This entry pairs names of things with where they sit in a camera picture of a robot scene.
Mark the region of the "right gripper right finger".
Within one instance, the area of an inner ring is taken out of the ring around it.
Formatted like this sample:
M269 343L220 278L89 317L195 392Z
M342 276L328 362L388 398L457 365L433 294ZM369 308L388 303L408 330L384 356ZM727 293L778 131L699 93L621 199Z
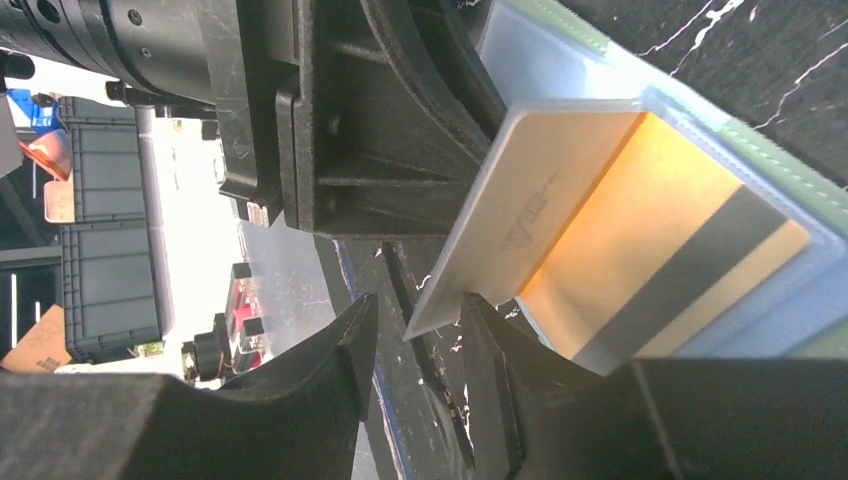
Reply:
M847 365L637 359L595 374L461 300L479 479L843 479Z

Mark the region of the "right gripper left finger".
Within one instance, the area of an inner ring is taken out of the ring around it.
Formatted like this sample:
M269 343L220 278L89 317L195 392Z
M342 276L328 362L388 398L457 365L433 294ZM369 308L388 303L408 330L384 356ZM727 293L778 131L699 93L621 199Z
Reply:
M5 479L347 479L367 419L378 300L233 378L1 377Z

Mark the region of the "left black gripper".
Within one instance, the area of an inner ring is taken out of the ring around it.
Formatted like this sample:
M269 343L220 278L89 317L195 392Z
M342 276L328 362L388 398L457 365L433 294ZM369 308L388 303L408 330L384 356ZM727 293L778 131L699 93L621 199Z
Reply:
M291 122L279 89L297 83L295 1L5 1L1 44L111 76L107 95L172 116L215 115L222 192L291 209Z

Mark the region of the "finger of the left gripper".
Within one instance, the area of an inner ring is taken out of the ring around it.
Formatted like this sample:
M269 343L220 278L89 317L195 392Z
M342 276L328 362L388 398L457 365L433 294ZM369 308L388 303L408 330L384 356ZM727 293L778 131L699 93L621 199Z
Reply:
M452 1L285 1L282 211L329 238L443 236L506 112Z

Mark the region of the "gold credit card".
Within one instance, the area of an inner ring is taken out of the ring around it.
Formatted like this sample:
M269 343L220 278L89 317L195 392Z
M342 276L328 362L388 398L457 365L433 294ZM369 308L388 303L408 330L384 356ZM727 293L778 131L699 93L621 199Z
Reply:
M539 256L516 288L554 350L598 373L667 356L811 234L652 113L545 114Z
M633 100L512 107L424 284L405 339L455 322L467 292L494 305L515 297L643 111Z

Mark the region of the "green card holder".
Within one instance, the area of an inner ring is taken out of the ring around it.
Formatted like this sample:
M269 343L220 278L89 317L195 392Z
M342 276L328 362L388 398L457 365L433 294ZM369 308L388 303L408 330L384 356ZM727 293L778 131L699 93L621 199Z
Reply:
M812 237L801 254L667 356L844 356L846 195L811 180L789 156L702 121L687 99L663 95L653 72L629 56L611 58L578 41L571 24L565 16L544 21L509 1L493 7L482 53L510 109L532 101L637 101L643 113L657 115L706 149ZM527 307L513 298L542 343L555 351Z

